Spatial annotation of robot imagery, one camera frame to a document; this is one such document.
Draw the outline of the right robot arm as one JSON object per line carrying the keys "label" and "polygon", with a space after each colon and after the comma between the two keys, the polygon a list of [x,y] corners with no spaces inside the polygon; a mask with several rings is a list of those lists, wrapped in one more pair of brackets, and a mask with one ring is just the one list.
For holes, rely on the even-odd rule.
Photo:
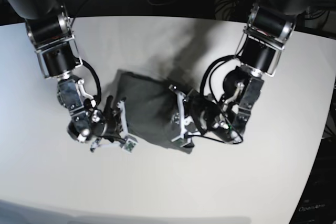
{"label": "right robot arm", "polygon": [[70,18],[60,0],[8,0],[18,16],[24,19],[27,35],[35,48],[44,78],[57,80],[57,98],[70,115],[67,127],[71,138],[79,143],[90,143],[94,152],[107,140],[107,146],[118,146],[132,151],[136,140],[129,135],[125,103],[120,100],[112,107],[109,96],[103,110],[101,85],[95,71],[96,95],[85,89],[85,80],[74,74],[79,67],[89,64],[79,56]]}

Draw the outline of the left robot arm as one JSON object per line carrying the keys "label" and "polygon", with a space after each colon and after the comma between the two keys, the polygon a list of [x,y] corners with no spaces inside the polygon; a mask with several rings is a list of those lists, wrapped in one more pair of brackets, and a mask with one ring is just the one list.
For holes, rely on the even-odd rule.
{"label": "left robot arm", "polygon": [[[218,142],[233,145],[243,142],[252,108],[264,85],[263,76],[275,74],[297,17],[314,1],[256,0],[236,52],[208,66],[199,91],[186,94],[176,86],[170,87],[177,96],[178,111],[173,117],[180,133],[176,141],[187,146],[193,137],[206,137],[213,132]],[[221,97],[206,95],[204,89],[212,85],[216,68],[231,60],[238,60],[239,65],[225,76]]]}

